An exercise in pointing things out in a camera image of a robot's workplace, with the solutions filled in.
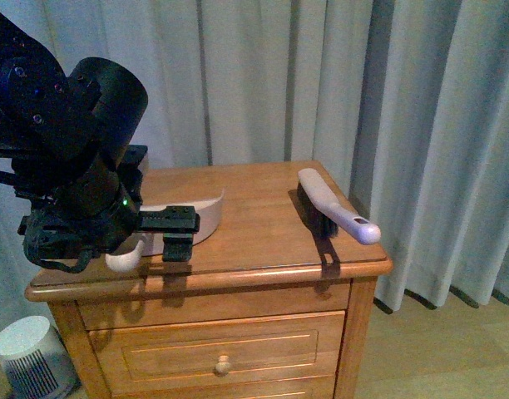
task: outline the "wooden floor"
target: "wooden floor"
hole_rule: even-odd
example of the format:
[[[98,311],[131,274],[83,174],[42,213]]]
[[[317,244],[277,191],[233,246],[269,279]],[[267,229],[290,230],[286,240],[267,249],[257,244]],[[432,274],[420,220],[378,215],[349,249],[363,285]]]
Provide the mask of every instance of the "wooden floor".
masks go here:
[[[0,370],[0,399],[10,389]],[[81,389],[69,398],[86,399]],[[373,307],[355,399],[509,399],[509,306]]]

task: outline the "brush bristles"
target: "brush bristles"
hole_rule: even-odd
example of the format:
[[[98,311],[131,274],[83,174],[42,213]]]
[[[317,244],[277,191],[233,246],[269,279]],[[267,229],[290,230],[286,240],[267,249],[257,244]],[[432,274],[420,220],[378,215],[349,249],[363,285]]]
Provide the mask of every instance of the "brush bristles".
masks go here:
[[[300,183],[297,186],[297,198],[303,205],[308,218],[308,227],[313,235],[322,239],[329,239],[338,235],[338,225],[315,208]]]

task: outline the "nightstand leg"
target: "nightstand leg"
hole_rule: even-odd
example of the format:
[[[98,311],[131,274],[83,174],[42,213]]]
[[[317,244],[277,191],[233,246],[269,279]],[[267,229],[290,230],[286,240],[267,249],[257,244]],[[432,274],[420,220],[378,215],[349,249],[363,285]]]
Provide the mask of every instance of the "nightstand leg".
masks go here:
[[[377,277],[353,278],[334,399],[353,399]]]
[[[90,399],[110,399],[111,391],[88,340],[77,304],[51,302],[48,305],[86,394]]]

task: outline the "heater grille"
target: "heater grille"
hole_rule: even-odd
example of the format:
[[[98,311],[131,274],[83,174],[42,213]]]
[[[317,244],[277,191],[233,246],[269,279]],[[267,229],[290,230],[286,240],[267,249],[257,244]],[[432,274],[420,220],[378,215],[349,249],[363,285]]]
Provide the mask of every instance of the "heater grille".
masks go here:
[[[40,350],[5,363],[12,388],[24,398],[46,397],[58,388],[57,380]]]

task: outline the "scrub brush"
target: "scrub brush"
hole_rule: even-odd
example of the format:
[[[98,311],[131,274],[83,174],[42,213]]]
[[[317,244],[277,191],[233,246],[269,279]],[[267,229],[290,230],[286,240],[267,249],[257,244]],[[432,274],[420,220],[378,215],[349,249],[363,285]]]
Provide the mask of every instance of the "scrub brush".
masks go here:
[[[299,171],[298,197],[303,197],[310,208],[310,228],[320,237],[336,236],[339,226],[361,244],[375,244],[380,240],[378,226],[342,207],[317,170]]]

